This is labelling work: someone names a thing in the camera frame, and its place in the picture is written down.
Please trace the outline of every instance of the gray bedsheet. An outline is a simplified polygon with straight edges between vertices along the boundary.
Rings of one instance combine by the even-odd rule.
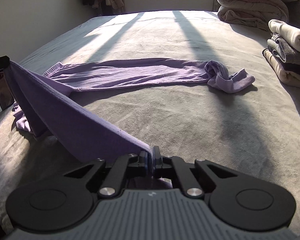
[[[262,56],[269,35],[204,11],[99,17],[21,64],[40,74],[58,61],[141,57],[217,60],[230,73],[245,68],[255,83],[231,95],[206,85],[177,85],[82,92],[71,98],[149,145],[159,145],[164,155],[188,162],[206,158],[287,188],[297,200],[291,229],[299,234],[300,89],[281,84]],[[0,113],[0,223],[6,232],[12,227],[4,203],[13,189],[78,163],[53,137],[37,142],[16,131],[13,120],[10,109]]]

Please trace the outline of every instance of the purple garment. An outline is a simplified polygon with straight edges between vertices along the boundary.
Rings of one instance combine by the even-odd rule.
[[[96,91],[154,84],[205,83],[227,93],[238,92],[255,78],[244,69],[229,76],[216,61],[167,58],[113,60],[79,65],[60,62],[42,76],[15,62],[4,70],[18,104],[13,107],[17,128],[35,137],[53,134],[82,162],[115,160],[127,153],[151,152],[149,145],[81,107],[71,92]]]

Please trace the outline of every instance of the ribbed gray plate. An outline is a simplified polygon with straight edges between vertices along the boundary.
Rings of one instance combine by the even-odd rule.
[[[103,200],[82,224],[55,234],[32,234],[20,229],[8,240],[291,240],[282,228],[251,233],[216,218],[202,200],[189,199],[179,189],[125,190],[117,199]]]

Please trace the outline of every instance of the silver bolt head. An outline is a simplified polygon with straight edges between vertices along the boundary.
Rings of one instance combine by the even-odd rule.
[[[115,193],[115,189],[112,187],[103,187],[99,190],[99,193],[103,196],[111,196]]]
[[[187,190],[187,194],[191,197],[200,196],[202,193],[203,193],[202,190],[196,187],[192,187]]]

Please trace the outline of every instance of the gray fleece blanket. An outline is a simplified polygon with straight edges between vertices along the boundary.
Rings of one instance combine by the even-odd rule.
[[[270,33],[220,21],[216,13],[161,11],[97,17],[49,42],[21,65],[43,74],[64,64],[165,57],[215,60],[256,81],[227,94],[207,85],[166,85],[80,92],[71,99],[163,155],[206,158],[287,188],[297,201],[290,225],[300,234],[300,89],[280,83],[262,55]],[[0,223],[17,186],[78,164],[54,137],[18,131],[11,109],[0,114]]]

